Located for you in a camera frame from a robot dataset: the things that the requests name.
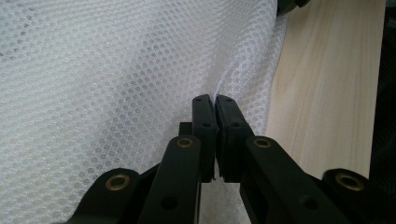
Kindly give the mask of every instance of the wooden table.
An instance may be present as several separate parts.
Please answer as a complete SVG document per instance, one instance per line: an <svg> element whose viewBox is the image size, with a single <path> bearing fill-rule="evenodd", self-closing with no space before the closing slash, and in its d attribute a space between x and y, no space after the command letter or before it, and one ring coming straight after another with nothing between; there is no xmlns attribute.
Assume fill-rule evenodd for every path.
<svg viewBox="0 0 396 224"><path fill-rule="evenodd" d="M289 16L266 135L309 174L366 177L385 1L311 0Z"/></svg>

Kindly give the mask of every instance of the honeycomb mesh pattern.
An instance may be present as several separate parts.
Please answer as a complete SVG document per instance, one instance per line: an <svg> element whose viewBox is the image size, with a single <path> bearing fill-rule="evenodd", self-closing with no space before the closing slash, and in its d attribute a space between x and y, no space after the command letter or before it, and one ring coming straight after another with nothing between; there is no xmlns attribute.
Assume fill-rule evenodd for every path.
<svg viewBox="0 0 396 224"><path fill-rule="evenodd" d="M102 173L145 172L197 95L263 134L286 22L276 0L0 1L0 223L65 222ZM200 216L248 222L219 178Z"/></svg>

